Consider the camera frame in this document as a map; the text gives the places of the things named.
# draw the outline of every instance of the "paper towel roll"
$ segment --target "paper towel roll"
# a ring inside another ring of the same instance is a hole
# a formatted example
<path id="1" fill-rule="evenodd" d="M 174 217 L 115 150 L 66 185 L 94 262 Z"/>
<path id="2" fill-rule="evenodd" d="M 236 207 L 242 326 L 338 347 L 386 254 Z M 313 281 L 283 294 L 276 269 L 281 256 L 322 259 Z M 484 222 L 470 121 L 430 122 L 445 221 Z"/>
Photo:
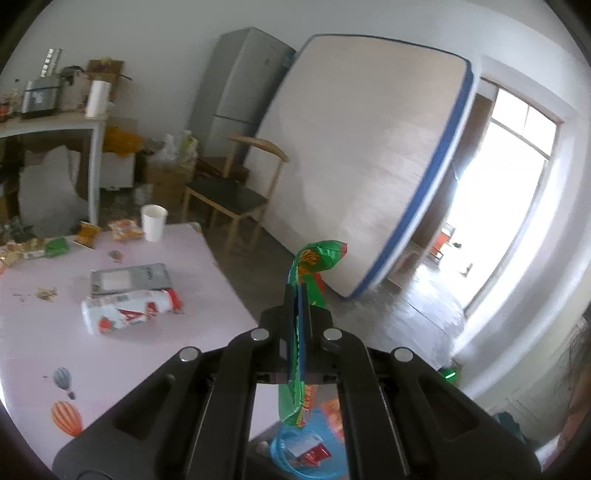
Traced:
<path id="1" fill-rule="evenodd" d="M 106 113 L 110 91 L 111 84 L 109 82 L 103 82 L 102 80 L 92 81 L 88 103 L 86 104 L 87 118 L 97 118 Z"/>

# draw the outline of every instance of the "white wall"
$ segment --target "white wall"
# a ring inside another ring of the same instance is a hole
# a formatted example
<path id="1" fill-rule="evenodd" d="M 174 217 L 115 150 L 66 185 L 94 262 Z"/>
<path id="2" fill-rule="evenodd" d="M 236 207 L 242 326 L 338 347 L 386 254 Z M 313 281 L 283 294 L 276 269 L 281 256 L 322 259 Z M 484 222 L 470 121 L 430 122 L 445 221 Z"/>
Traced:
<path id="1" fill-rule="evenodd" d="M 534 17 L 552 19 L 541 0 L 538 10 Z M 552 21 L 553 37 L 570 41 Z M 48 47 L 64 48 L 62 66 L 122 59 L 134 81 L 121 80 L 117 114 L 138 118 L 144 135 L 162 136 L 184 127 L 218 36 L 250 25 L 296 49 L 315 33 L 361 33 L 447 48 L 475 63 L 483 53 L 507 57 L 504 48 L 517 50 L 515 66 L 521 59 L 532 63 L 520 43 L 528 33 L 536 36 L 459 0 L 53 0 L 17 47 L 0 88 L 35 77 Z M 559 55 L 558 48 L 550 45 L 548 56 Z"/>
<path id="2" fill-rule="evenodd" d="M 461 0 L 54 0 L 17 47 L 0 87 L 36 76 L 48 47 L 64 48 L 62 65 L 125 60 L 134 81 L 121 80 L 116 114 L 138 118 L 140 133 L 161 137 L 184 127 L 218 36 L 252 25 L 296 49 L 316 33 L 442 48 L 472 61 L 476 77 L 492 77 L 539 103 L 565 121 L 541 206 L 512 269 L 481 306 L 481 318 L 492 315 L 491 322 L 471 329 L 458 348 L 466 360 L 463 387 L 494 403 L 490 386 L 503 379 L 510 390 L 519 381 L 507 375 L 511 368 L 531 355 L 549 358 L 538 340 L 560 336 L 548 328 L 556 319 L 572 322 L 591 294 L 591 280 L 582 281 L 591 258 L 590 199 L 580 189 L 591 180 L 591 77 L 543 1 L 474 3 L 497 11 Z M 528 365 L 523 371 L 530 374 L 536 362 Z"/>
<path id="3" fill-rule="evenodd" d="M 577 43 L 570 35 L 564 35 L 562 23 L 556 21 L 556 15 L 544 0 L 467 0 L 471 4 L 505 14 L 515 18 L 524 25 L 540 32 L 545 37 L 556 42 L 570 54 L 584 60 Z"/>

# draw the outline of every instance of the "food crumbs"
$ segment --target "food crumbs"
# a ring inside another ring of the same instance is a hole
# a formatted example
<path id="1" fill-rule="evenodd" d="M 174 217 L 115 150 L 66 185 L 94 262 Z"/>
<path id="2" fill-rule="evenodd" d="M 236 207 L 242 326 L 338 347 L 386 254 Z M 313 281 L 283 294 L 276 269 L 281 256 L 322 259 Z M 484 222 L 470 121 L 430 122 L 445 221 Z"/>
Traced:
<path id="1" fill-rule="evenodd" d="M 119 250 L 111 250 L 109 256 L 115 260 L 115 263 L 121 263 L 123 261 L 123 254 Z"/>
<path id="2" fill-rule="evenodd" d="M 57 288 L 38 288 L 35 296 L 39 300 L 51 301 L 53 302 L 53 297 L 57 297 Z"/>

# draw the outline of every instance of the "gray hot air balloon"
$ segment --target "gray hot air balloon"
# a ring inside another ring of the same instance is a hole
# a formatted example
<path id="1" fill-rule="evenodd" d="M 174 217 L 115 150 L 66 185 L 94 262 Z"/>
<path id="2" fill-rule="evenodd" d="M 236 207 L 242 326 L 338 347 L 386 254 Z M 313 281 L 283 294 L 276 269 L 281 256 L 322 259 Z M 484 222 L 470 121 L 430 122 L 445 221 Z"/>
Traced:
<path id="1" fill-rule="evenodd" d="M 65 390 L 68 397 L 70 397 L 72 400 L 76 398 L 74 392 L 70 390 L 70 386 L 72 384 L 72 376 L 70 375 L 70 371 L 67 368 L 56 368 L 56 371 L 53 372 L 53 382 L 55 383 L 57 388 Z"/>

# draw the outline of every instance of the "orange hot air balloon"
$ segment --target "orange hot air balloon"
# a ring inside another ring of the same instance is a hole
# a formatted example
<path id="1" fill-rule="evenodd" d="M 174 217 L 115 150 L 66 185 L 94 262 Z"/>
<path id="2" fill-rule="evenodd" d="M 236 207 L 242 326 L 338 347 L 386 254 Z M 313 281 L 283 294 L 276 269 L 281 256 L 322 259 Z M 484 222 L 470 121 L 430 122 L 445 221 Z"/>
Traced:
<path id="1" fill-rule="evenodd" d="M 72 437 L 82 433 L 80 412 L 69 402 L 56 401 L 51 408 L 51 419 L 61 431 Z"/>

